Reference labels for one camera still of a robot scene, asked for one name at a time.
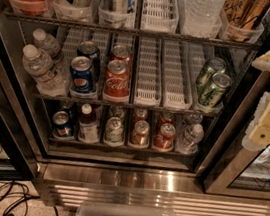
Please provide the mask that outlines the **clear water bottle bottom shelf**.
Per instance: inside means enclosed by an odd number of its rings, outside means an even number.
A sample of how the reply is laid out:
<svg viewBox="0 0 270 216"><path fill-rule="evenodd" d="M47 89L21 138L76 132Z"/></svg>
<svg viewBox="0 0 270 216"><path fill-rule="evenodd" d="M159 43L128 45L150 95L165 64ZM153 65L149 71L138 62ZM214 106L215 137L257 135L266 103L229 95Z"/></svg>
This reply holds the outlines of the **clear water bottle bottom shelf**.
<svg viewBox="0 0 270 216"><path fill-rule="evenodd" d="M197 153L198 143L204 137L203 126L200 124L190 124L178 135L176 141L176 152L182 155L192 156Z"/></svg>

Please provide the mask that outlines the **clear water bottle shelf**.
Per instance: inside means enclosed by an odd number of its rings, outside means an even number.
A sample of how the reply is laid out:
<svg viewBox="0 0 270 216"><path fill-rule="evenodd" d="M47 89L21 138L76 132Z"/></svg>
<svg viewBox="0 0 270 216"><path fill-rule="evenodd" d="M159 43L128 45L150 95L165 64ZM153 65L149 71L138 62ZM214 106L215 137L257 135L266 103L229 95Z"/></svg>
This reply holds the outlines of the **clear water bottle shelf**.
<svg viewBox="0 0 270 216"><path fill-rule="evenodd" d="M197 153L198 143L204 137L203 126L200 124L190 124L178 135L176 141L176 152L182 155L192 156Z"/></svg>
<svg viewBox="0 0 270 216"><path fill-rule="evenodd" d="M217 36L221 29L220 14L226 0L183 0L181 34L198 38Z"/></svg>

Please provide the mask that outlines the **gold brown can top shelf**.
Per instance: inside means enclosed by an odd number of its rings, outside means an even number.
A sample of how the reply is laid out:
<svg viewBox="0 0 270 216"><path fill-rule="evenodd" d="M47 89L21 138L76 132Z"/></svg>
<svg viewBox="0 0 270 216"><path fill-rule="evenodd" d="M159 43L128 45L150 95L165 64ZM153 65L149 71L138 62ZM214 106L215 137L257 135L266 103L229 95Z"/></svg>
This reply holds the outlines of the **gold brown can top shelf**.
<svg viewBox="0 0 270 216"><path fill-rule="evenodd" d="M254 44L263 33L261 21L269 7L270 0L226 0L220 39Z"/></svg>

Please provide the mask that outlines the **glass fridge door right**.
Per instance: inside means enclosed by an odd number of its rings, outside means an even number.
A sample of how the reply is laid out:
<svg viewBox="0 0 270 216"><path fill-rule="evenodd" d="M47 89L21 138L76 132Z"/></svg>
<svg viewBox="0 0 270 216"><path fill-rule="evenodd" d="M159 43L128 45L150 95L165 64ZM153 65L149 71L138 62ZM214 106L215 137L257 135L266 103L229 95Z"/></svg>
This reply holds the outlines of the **glass fridge door right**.
<svg viewBox="0 0 270 216"><path fill-rule="evenodd" d="M269 50L270 33L257 57ZM251 67L249 80L252 83L251 89L225 127L228 136L223 139L220 158L204 179L203 185L207 194L270 201L270 162L254 163L266 148L250 151L242 146L246 129L254 118L260 98L265 92L270 93L270 71Z"/></svg>

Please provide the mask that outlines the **silver blue can top shelf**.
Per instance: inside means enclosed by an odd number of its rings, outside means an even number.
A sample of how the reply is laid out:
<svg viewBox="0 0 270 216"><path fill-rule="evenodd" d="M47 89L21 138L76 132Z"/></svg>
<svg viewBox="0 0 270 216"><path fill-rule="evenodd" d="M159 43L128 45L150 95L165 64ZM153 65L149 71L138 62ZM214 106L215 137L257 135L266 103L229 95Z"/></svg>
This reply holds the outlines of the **silver blue can top shelf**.
<svg viewBox="0 0 270 216"><path fill-rule="evenodd" d="M99 23L113 28L134 28L137 0L100 0Z"/></svg>

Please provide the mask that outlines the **stainless steel fridge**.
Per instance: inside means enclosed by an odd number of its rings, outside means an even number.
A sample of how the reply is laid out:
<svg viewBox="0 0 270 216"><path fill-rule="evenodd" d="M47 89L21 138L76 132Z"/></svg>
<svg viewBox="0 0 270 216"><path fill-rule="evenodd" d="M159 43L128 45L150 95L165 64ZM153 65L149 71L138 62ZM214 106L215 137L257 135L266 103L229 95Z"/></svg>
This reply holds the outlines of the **stainless steel fridge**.
<svg viewBox="0 0 270 216"><path fill-rule="evenodd" d="M207 194L203 185L220 158L223 139L228 136L225 127L251 89L252 60L270 34L270 9L263 19L263 33L252 44L220 39L221 29L213 39L181 34L184 4L182 0L177 3L179 20L176 32L171 34L140 28L143 0L137 0L133 29L111 28L98 21L84 23L17 14L8 0L0 0L0 143L8 153L4 175L31 179L45 203L70 209L91 201L171 209L178 216L270 216L270 201ZM176 150L136 148L129 143L115 147L102 142L83 143L75 138L56 139L52 119L58 99L40 94L21 63L22 49L30 41L32 31L39 27L55 34L68 58L87 39L100 47L102 58L110 55L115 44L133 47L130 91L124 105L127 112L145 108L151 119L164 111L178 116L195 113L196 76L206 60L215 56L227 63L234 85L219 112L204 112L205 137L192 156ZM187 111L163 107L162 74L160 105L145 107L134 103L140 37L160 40L162 46L164 41L182 45L193 99Z"/></svg>

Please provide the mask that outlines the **brown tea bottle white cap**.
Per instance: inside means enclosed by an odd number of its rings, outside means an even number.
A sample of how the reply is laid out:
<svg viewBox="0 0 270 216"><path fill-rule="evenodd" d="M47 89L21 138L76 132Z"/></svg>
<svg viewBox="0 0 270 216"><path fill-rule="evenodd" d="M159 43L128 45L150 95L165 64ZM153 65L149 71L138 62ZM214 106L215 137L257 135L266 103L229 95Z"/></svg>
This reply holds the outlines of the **brown tea bottle white cap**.
<svg viewBox="0 0 270 216"><path fill-rule="evenodd" d="M78 138L83 143L99 142L96 112L92 110L91 104L83 104L79 114L79 134Z"/></svg>

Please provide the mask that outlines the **orange soda can bottom rear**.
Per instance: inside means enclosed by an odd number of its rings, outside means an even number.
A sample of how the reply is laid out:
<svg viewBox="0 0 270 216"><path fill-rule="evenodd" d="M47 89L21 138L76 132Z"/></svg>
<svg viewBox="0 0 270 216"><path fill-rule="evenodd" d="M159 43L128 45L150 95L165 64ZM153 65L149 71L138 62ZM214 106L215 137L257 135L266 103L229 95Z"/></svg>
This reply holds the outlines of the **orange soda can bottom rear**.
<svg viewBox="0 0 270 216"><path fill-rule="evenodd" d="M148 111L145 110L145 109L138 109L136 108L134 111L133 111L133 118L132 118L132 121L133 122L138 122L140 120L146 120L148 119Z"/></svg>

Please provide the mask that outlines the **orange soda can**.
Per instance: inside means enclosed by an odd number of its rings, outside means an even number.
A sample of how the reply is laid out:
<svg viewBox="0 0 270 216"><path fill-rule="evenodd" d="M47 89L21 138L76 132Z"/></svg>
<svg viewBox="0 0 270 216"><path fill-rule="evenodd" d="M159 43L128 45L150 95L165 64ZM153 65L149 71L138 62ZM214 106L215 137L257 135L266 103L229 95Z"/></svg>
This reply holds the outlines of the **orange soda can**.
<svg viewBox="0 0 270 216"><path fill-rule="evenodd" d="M134 111L133 111L133 118L132 118L132 121L133 122L138 122L140 120L146 120L148 119L148 111L145 110L145 109L138 109L136 108Z"/></svg>
<svg viewBox="0 0 270 216"><path fill-rule="evenodd" d="M146 148L148 146L150 127L149 123L140 120L133 126L133 131L131 131L130 144L136 148Z"/></svg>

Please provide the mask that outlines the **orange soda can bottom front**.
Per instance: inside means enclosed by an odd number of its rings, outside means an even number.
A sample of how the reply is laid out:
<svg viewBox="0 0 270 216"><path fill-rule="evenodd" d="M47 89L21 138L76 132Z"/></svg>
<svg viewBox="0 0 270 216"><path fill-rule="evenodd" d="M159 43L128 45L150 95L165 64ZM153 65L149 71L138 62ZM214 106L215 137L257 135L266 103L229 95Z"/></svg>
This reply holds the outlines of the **orange soda can bottom front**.
<svg viewBox="0 0 270 216"><path fill-rule="evenodd" d="M140 120L133 126L133 131L131 131L130 144L136 148L146 148L148 146L150 127L149 123Z"/></svg>

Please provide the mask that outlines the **green white can bottom rear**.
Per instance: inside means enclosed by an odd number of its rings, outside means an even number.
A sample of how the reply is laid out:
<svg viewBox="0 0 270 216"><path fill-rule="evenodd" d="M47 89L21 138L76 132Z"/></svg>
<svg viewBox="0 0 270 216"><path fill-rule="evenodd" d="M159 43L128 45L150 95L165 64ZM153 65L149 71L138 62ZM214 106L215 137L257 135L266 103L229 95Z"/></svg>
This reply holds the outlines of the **green white can bottom rear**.
<svg viewBox="0 0 270 216"><path fill-rule="evenodd" d="M118 105L114 105L114 106L110 106L109 109L109 116L108 117L117 117L121 120L124 120L125 117L125 109L124 107L118 106Z"/></svg>

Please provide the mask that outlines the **green white can bottom front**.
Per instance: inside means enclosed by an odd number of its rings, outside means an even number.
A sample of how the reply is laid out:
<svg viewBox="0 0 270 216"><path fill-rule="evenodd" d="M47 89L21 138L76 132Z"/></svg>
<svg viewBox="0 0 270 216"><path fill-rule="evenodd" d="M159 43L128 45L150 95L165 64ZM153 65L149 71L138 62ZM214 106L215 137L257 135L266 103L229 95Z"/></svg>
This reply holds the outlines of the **green white can bottom front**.
<svg viewBox="0 0 270 216"><path fill-rule="evenodd" d="M120 118L112 117L106 123L104 141L109 146L119 146L123 144L124 126Z"/></svg>

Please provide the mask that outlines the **dark Pepsi can middle rear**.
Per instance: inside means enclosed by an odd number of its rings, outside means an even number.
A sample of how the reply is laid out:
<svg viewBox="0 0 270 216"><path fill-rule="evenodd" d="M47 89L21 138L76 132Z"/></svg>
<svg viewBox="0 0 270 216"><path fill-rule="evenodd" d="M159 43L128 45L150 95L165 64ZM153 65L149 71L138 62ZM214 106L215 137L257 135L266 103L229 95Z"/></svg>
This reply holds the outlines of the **dark Pepsi can middle rear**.
<svg viewBox="0 0 270 216"><path fill-rule="evenodd" d="M79 44L77 47L77 55L78 56L85 56L88 57L93 66L94 66L94 72L99 75L100 74L100 50L99 47L96 45L96 43L86 40Z"/></svg>

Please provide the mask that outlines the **blue Pepsi can middle front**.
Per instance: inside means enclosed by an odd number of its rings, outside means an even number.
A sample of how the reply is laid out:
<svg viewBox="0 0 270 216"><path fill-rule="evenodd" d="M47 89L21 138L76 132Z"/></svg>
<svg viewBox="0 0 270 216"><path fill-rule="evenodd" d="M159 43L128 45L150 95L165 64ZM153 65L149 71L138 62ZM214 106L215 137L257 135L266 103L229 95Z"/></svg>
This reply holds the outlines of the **blue Pepsi can middle front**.
<svg viewBox="0 0 270 216"><path fill-rule="evenodd" d="M93 73L93 64L88 57L77 56L71 60L69 67L72 86L69 88L73 98L95 99L97 84Z"/></svg>

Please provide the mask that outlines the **blue Pepsi can bottom front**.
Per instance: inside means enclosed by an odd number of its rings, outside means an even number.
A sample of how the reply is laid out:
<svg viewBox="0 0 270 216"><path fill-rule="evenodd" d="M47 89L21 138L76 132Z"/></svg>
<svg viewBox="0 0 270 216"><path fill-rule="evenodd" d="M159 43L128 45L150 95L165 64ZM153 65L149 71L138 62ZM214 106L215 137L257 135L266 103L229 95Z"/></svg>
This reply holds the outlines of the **blue Pepsi can bottom front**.
<svg viewBox="0 0 270 216"><path fill-rule="evenodd" d="M74 126L67 112L58 111L54 113L52 122L54 124L52 134L56 139L72 140L74 137Z"/></svg>

